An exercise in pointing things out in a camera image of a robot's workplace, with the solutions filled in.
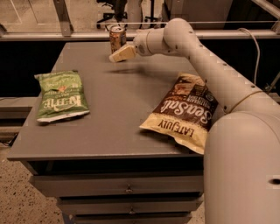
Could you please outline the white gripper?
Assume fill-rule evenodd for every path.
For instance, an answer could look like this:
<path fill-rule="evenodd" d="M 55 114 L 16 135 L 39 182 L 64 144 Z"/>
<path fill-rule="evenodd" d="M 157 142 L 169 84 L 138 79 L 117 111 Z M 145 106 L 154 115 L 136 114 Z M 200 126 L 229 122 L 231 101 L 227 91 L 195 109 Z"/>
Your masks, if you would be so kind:
<path fill-rule="evenodd" d="M 164 41 L 164 29 L 137 30 L 133 39 L 134 45 L 124 45 L 109 56 L 111 62 L 130 60 L 141 56 L 168 53 L 168 45 Z"/>

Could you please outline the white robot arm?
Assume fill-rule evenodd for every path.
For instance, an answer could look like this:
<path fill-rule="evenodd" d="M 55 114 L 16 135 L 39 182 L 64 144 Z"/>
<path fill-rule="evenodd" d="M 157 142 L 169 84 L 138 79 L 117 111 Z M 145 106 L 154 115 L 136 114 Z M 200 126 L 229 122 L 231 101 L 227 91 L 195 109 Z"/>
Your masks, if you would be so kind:
<path fill-rule="evenodd" d="M 205 223 L 280 224 L 280 105 L 203 46 L 181 18 L 138 31 L 110 58 L 157 53 L 187 58 L 224 111 L 206 140 Z"/>

